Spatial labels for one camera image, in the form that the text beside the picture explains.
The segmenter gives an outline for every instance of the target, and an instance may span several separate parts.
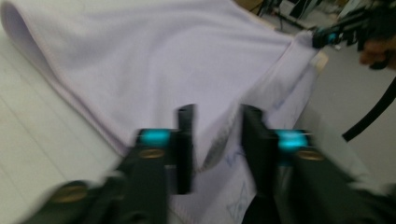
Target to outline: towel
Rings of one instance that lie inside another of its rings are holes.
[[[176,128],[176,109],[197,105],[196,189],[171,199],[188,223],[240,223],[254,195],[238,146],[240,104],[291,128],[312,90],[311,35],[279,34],[231,0],[7,0],[1,20],[121,155],[137,130]],[[283,105],[302,82],[290,113]]]

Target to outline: gray floor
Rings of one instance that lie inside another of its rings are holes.
[[[277,18],[263,15],[279,27]],[[284,30],[299,30],[284,22]],[[323,50],[330,58],[318,79],[310,104],[341,134],[360,120],[379,100],[396,72],[372,71],[359,64],[356,46]],[[350,142],[376,179],[396,183],[396,103],[364,133]]]

